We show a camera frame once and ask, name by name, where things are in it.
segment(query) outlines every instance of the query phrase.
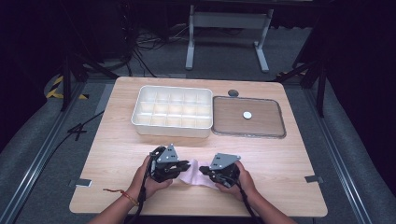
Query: pink cloth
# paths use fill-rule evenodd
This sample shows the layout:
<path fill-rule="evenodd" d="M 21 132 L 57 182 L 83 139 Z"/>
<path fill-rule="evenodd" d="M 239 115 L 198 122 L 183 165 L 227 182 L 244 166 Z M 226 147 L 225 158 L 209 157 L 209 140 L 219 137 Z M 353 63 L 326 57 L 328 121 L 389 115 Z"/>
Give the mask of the pink cloth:
<path fill-rule="evenodd" d="M 185 172 L 181 172 L 178 176 L 180 180 L 189 185 L 201 185 L 218 189 L 208 175 L 203 175 L 199 171 L 200 166 L 209 166 L 210 162 L 190 160 L 189 164 L 191 165 L 190 168 Z"/>

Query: white round object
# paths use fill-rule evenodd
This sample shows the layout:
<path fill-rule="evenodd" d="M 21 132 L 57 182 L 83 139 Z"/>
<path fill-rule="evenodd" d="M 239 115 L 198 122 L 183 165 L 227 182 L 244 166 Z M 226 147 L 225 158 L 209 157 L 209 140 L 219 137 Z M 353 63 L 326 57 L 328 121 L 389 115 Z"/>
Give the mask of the white round object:
<path fill-rule="evenodd" d="M 248 111 L 244 112 L 244 118 L 245 119 L 251 119 L 251 113 L 248 112 Z"/>

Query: white plastic tray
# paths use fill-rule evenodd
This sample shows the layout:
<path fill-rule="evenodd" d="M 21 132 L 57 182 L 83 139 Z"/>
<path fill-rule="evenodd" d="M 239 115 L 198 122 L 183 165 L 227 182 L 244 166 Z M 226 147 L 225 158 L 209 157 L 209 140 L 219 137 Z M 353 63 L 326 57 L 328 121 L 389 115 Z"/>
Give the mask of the white plastic tray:
<path fill-rule="evenodd" d="M 140 134 L 208 137 L 213 125 L 212 97 L 209 89 L 144 86 L 131 121 Z"/>

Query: red string bracelet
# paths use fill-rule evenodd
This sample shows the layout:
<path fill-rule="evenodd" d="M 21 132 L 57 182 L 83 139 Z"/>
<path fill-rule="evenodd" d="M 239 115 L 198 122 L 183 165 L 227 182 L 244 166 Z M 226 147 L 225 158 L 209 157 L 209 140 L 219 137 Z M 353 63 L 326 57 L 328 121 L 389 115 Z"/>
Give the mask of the red string bracelet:
<path fill-rule="evenodd" d="M 131 203 L 133 203 L 134 206 L 139 206 L 139 202 L 135 200 L 133 197 L 129 196 L 129 194 L 127 194 L 123 189 L 103 189 L 103 190 L 107 190 L 110 192 L 120 192 L 124 197 L 129 199 L 129 201 L 131 201 Z"/>

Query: gripper camera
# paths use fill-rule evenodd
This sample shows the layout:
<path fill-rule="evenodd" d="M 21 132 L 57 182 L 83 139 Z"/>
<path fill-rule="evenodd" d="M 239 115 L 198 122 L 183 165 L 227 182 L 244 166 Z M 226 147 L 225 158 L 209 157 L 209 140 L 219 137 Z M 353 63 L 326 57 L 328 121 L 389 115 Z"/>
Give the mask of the gripper camera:
<path fill-rule="evenodd" d="M 240 156 L 218 153 L 209 166 L 201 166 L 199 170 L 213 182 L 229 189 L 238 181 L 240 171 L 235 162 L 240 159 Z"/>
<path fill-rule="evenodd" d="M 157 147 L 150 153 L 150 157 L 149 175 L 158 183 L 177 178 L 181 172 L 190 168 L 188 161 L 179 160 L 173 144 L 168 147 Z"/>

